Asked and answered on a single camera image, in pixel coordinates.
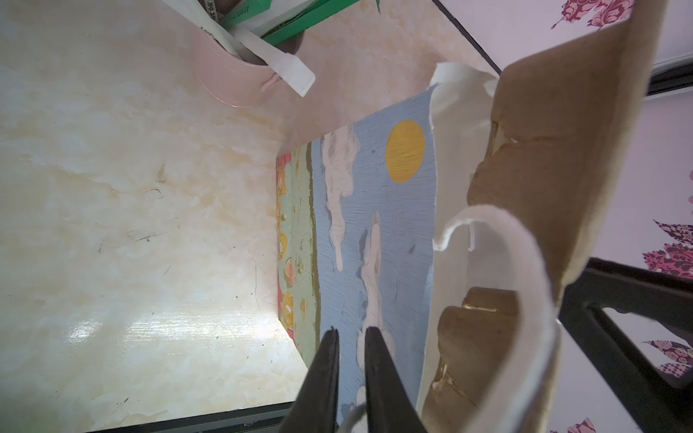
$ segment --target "yellow sun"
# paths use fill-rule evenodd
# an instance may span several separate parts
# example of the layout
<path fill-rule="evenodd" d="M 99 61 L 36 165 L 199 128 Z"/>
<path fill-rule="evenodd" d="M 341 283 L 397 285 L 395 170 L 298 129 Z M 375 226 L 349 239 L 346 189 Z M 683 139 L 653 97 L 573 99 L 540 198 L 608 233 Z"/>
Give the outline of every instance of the yellow sun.
<path fill-rule="evenodd" d="M 395 125 L 387 139 L 385 165 L 392 180 L 403 184 L 411 179 L 423 162 L 426 137 L 418 123 L 403 121 Z"/>

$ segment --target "floral wallpaper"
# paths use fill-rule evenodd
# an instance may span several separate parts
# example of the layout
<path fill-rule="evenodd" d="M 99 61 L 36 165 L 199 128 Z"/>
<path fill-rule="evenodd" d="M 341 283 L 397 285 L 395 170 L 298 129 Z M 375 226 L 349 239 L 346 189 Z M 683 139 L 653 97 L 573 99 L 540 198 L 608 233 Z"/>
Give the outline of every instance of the floral wallpaper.
<path fill-rule="evenodd" d="M 674 379 L 685 380 L 688 379 L 693 373 L 693 348 L 690 348 L 684 344 L 677 342 L 668 341 L 649 341 L 643 342 L 657 348 L 660 352 L 664 353 L 671 361 L 666 364 L 662 364 L 657 367 L 657 370 L 664 374 L 673 376 Z"/>
<path fill-rule="evenodd" d="M 628 19 L 634 3 L 635 0 L 568 0 L 563 5 L 563 16 L 551 28 L 561 21 L 574 23 L 591 12 L 594 15 L 587 21 L 587 26 L 601 28 L 620 19 Z"/>
<path fill-rule="evenodd" d="M 655 223 L 677 244 L 664 244 L 664 249 L 643 253 L 645 264 L 651 271 L 693 279 L 693 226 L 684 224 Z"/>
<path fill-rule="evenodd" d="M 580 424 L 575 424 L 572 427 L 568 427 L 568 433 L 597 433 L 595 425 L 592 424 L 589 418 L 585 418 Z M 556 430 L 551 430 L 551 433 L 558 433 Z"/>

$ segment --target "pink pen holder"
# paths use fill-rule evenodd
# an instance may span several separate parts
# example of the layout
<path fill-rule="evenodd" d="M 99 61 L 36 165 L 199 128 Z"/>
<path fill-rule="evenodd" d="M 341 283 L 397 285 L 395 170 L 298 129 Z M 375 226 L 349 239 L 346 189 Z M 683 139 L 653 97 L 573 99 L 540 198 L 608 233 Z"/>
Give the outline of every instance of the pink pen holder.
<path fill-rule="evenodd" d="M 277 48 L 295 54 L 303 33 Z M 210 95 L 226 105 L 250 108 L 260 105 L 281 78 L 266 64 L 252 64 L 234 57 L 204 31 L 195 31 L 193 45 L 195 75 Z"/>

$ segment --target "white bag handle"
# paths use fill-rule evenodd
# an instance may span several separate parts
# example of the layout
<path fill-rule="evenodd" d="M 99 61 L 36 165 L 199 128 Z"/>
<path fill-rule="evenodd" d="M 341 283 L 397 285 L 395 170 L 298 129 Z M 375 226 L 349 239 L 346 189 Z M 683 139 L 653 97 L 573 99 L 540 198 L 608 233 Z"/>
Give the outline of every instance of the white bag handle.
<path fill-rule="evenodd" d="M 509 356 L 465 433 L 512 433 L 522 421 L 544 374 L 556 338 L 556 311 L 536 239 L 510 212 L 483 204 L 460 211 L 433 242 L 444 251 L 456 228 L 484 222 L 505 243 L 518 293 L 520 322 Z"/>

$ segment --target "painting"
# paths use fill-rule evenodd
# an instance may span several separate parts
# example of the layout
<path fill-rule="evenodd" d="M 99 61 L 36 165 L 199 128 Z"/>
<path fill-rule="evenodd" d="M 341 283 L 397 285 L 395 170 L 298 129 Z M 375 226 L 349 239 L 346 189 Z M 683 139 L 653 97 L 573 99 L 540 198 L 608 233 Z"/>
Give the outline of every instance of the painting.
<path fill-rule="evenodd" d="M 277 160 L 279 319 L 306 364 L 339 330 L 338 422 L 365 401 L 369 326 L 416 405 L 432 294 L 433 89 Z"/>

